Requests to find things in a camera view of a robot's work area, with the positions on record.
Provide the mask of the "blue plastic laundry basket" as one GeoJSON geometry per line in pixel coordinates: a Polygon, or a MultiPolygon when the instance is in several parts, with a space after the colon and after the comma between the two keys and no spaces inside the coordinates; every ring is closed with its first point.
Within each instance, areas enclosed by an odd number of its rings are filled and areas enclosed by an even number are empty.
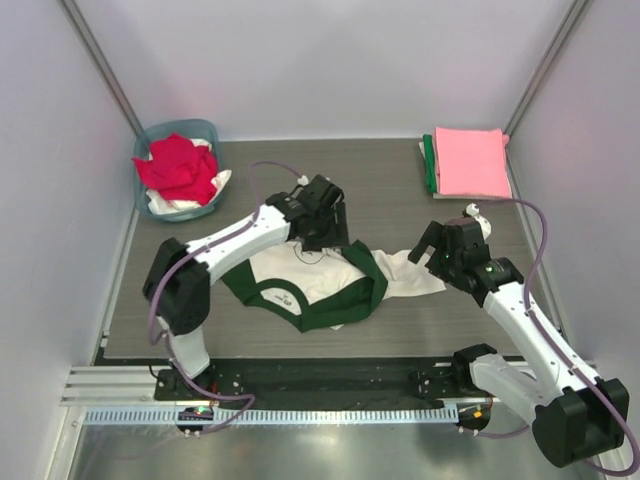
{"type": "Polygon", "coordinates": [[[158,193],[153,193],[134,171],[134,203],[141,216],[165,223],[180,223],[212,213],[223,199],[223,191],[231,179],[232,172],[224,169],[221,147],[214,125],[204,119],[170,121],[147,128],[136,139],[133,155],[150,160],[150,147],[154,141],[163,140],[170,134],[179,134],[192,141],[195,146],[207,146],[217,160],[219,173],[212,180],[217,188],[216,195],[206,205],[197,202],[169,202],[158,193]]]}

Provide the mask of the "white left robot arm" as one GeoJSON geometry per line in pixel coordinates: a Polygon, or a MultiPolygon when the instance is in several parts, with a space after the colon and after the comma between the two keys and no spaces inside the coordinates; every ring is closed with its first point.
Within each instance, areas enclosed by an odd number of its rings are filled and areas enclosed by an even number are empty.
{"type": "Polygon", "coordinates": [[[216,281],[252,256],[293,240],[310,250],[348,244],[344,193],[328,178],[301,177],[292,191],[269,196],[229,227],[187,243],[170,238],[160,245],[143,286],[149,302],[148,335],[153,345],[166,342],[178,386],[190,398],[254,399],[251,394],[213,392],[202,325],[216,281]]]}

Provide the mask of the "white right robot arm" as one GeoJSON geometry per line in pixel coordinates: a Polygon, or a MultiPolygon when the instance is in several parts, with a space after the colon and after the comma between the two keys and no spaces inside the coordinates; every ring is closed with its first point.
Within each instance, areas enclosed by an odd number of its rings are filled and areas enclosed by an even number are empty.
{"type": "Polygon", "coordinates": [[[464,216],[432,221],[408,255],[445,284],[469,294],[506,331],[533,374],[478,344],[454,355],[453,388],[498,397],[530,427],[556,467],[617,449],[628,426],[629,393],[582,360],[549,322],[507,258],[494,258],[480,221],[464,216]]]}

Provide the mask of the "white and green t-shirt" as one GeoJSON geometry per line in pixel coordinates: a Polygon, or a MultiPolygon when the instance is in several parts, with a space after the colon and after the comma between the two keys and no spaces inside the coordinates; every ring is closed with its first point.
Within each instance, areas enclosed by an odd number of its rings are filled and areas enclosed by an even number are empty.
{"type": "Polygon", "coordinates": [[[337,330],[367,319],[387,299],[446,289],[408,255],[371,250],[361,241],[320,252],[287,242],[240,263],[222,282],[243,305],[268,310],[302,333],[337,330]]]}

